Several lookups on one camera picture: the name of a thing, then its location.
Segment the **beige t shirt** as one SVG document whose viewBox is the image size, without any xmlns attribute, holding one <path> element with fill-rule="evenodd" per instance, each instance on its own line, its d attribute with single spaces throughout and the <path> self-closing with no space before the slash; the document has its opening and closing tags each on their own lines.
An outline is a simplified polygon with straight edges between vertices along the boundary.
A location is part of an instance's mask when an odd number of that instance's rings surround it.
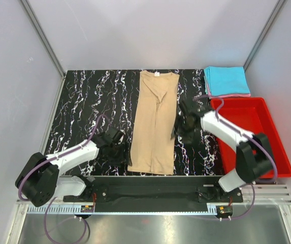
<svg viewBox="0 0 291 244">
<path fill-rule="evenodd" d="M 130 172 L 172 175 L 179 75 L 140 72 Z"/>
</svg>

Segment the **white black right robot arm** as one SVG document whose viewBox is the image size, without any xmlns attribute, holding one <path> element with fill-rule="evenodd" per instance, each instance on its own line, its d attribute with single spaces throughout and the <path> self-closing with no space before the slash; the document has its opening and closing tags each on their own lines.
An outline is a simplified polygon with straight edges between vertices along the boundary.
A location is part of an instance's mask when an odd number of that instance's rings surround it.
<svg viewBox="0 0 291 244">
<path fill-rule="evenodd" d="M 176 115 L 172 137 L 181 137 L 184 144 L 194 141 L 200 130 L 211 133 L 231 148 L 235 154 L 235 167 L 218 180 L 213 195 L 218 201 L 226 201 L 232 191 L 258 180 L 273 171 L 272 179 L 278 175 L 270 141 L 264 133 L 254 134 L 230 122 L 217 109 L 199 107 L 195 101 L 181 101 L 180 114 Z"/>
</svg>

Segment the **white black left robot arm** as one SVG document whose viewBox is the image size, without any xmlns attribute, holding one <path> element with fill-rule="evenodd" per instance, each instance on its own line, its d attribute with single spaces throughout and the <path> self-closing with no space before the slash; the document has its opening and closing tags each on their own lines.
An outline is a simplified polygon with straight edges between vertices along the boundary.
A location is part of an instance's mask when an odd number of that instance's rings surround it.
<svg viewBox="0 0 291 244">
<path fill-rule="evenodd" d="M 99 134 L 56 154 L 33 154 L 15 181 L 15 187 L 23 201 L 40 207 L 55 197 L 66 201 L 87 202 L 95 195 L 92 177 L 64 176 L 76 166 L 104 158 L 113 166 L 127 163 L 127 137 L 124 131 L 110 127 Z"/>
</svg>

